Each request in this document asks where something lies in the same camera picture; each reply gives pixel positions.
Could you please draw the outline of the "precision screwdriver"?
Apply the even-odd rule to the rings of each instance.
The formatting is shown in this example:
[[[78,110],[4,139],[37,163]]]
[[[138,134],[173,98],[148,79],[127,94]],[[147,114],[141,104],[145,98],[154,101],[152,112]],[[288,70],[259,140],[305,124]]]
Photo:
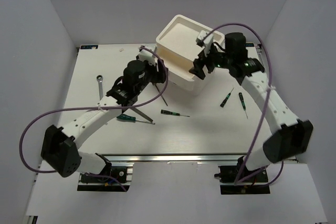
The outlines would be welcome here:
[[[220,107],[223,108],[225,106],[225,104],[227,103],[227,101],[229,100],[232,91],[234,90],[234,87],[231,89],[231,91],[227,94],[227,96],[224,98],[224,100],[221,102]]]
[[[241,92],[239,92],[238,96],[239,96],[242,108],[243,108],[243,110],[244,110],[244,112],[246,114],[246,118],[248,119],[248,115],[247,115],[247,111],[246,111],[246,105],[245,105],[245,100],[244,100],[243,94]]]
[[[180,114],[180,113],[177,113],[177,112],[168,111],[168,110],[161,110],[160,113],[161,113],[161,114],[164,114],[164,115],[189,117],[189,115],[183,115],[183,114]]]

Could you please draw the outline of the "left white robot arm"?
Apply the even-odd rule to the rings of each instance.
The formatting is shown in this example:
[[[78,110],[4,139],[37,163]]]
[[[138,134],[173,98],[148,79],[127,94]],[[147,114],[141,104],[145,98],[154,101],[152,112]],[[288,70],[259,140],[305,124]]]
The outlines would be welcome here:
[[[91,173],[101,182],[108,180],[110,161],[98,153],[81,152],[80,147],[103,125],[132,107],[149,83],[164,83],[166,77],[167,70],[161,60],[130,61],[122,77],[115,81],[96,109],[88,110],[61,127],[52,125],[47,128],[41,157],[62,177],[80,172]]]

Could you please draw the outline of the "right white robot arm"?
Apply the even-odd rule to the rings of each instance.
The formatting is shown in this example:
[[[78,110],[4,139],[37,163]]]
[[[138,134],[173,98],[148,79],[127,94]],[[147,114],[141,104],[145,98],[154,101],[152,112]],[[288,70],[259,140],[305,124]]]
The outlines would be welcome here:
[[[189,70],[200,79],[215,68],[223,68],[236,79],[259,107],[271,136],[262,147],[249,151],[238,160],[237,175],[247,182],[256,171],[270,164],[302,154],[307,150],[313,131],[309,120],[300,120],[283,102],[275,88],[269,83],[269,75],[256,58],[248,56],[246,38],[242,33],[225,35],[225,47],[214,41],[214,36],[202,30],[196,43],[202,51]]]

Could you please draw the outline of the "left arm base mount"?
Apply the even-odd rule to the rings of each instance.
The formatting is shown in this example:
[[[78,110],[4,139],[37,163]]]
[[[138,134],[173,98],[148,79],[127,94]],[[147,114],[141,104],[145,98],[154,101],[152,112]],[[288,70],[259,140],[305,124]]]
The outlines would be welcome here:
[[[113,163],[102,177],[81,173],[77,191],[125,193],[131,185],[133,165],[133,163],[126,162]]]

